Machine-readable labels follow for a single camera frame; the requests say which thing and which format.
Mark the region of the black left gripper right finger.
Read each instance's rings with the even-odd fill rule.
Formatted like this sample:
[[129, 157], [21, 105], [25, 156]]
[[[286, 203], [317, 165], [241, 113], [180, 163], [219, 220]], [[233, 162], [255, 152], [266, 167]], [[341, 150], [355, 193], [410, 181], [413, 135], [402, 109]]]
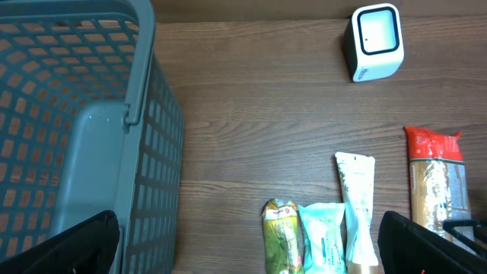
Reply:
[[448, 220], [446, 232], [471, 251], [442, 238], [403, 215], [387, 211], [380, 223], [378, 247], [386, 274], [478, 273], [486, 274], [486, 248], [462, 235], [472, 228], [474, 238], [486, 242], [486, 220]]

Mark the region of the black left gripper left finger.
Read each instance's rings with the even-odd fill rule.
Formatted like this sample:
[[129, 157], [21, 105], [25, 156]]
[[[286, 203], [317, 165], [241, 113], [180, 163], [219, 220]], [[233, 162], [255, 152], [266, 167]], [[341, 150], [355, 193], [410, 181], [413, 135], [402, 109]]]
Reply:
[[102, 211], [1, 263], [1, 274], [108, 273], [119, 243], [115, 212]]

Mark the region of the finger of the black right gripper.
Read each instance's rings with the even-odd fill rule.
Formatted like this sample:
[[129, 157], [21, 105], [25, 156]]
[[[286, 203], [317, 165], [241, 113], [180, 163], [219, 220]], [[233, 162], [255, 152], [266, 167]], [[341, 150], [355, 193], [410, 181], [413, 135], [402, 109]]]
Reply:
[[[461, 234], [458, 228], [472, 228], [473, 240]], [[447, 220], [443, 222], [443, 229], [451, 234], [459, 242], [474, 251], [483, 259], [486, 258], [486, 220], [485, 219], [468, 219], [468, 220]]]

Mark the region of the spaghetti pack red ends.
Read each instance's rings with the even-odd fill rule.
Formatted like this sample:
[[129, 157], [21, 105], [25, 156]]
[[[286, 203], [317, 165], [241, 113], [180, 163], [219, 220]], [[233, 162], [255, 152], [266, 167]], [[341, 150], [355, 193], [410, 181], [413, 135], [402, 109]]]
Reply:
[[424, 127], [405, 127], [412, 220], [472, 252], [443, 229], [448, 220], [472, 218], [466, 168], [460, 151], [461, 132], [444, 135]]

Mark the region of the teal wipes packet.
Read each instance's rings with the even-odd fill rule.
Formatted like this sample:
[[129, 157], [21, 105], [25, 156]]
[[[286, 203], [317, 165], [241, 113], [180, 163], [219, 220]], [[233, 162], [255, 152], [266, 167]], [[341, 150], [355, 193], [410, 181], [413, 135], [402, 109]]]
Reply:
[[306, 274], [346, 274], [341, 224], [345, 206], [317, 202], [298, 206], [304, 236]]

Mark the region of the white tube gold cap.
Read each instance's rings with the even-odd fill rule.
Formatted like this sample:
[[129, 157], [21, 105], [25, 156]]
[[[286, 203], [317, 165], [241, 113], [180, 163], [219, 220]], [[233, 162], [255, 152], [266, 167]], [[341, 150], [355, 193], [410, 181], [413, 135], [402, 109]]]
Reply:
[[345, 204], [348, 273], [377, 273], [378, 258], [371, 238], [375, 159], [345, 152], [335, 153]]

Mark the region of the green snack packet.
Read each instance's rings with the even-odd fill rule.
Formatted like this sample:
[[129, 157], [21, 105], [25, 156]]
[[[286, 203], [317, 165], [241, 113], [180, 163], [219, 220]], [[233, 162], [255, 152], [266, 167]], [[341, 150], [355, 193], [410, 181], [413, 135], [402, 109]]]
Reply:
[[304, 274], [298, 241], [298, 207], [270, 199], [263, 207], [263, 238], [267, 274]]

